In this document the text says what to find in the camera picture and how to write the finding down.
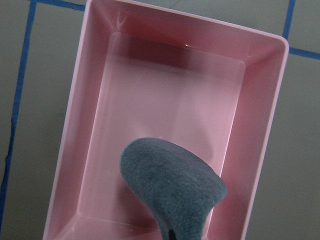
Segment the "pink plastic bin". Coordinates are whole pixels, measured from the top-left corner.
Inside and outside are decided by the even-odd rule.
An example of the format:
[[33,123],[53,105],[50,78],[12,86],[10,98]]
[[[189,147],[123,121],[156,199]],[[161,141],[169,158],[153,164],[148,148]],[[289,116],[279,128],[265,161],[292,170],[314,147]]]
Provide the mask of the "pink plastic bin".
[[132,0],[89,0],[45,240],[159,240],[119,157],[153,137],[203,159],[227,185],[205,240],[246,237],[288,58],[285,38]]

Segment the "grey wiping cloth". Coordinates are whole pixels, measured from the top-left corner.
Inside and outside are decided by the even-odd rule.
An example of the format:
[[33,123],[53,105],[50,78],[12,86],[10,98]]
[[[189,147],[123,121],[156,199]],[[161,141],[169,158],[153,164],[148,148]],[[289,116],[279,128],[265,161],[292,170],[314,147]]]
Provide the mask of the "grey wiping cloth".
[[119,169],[164,240],[200,240],[207,216],[227,194],[226,184],[206,162],[163,139],[130,142],[122,150]]

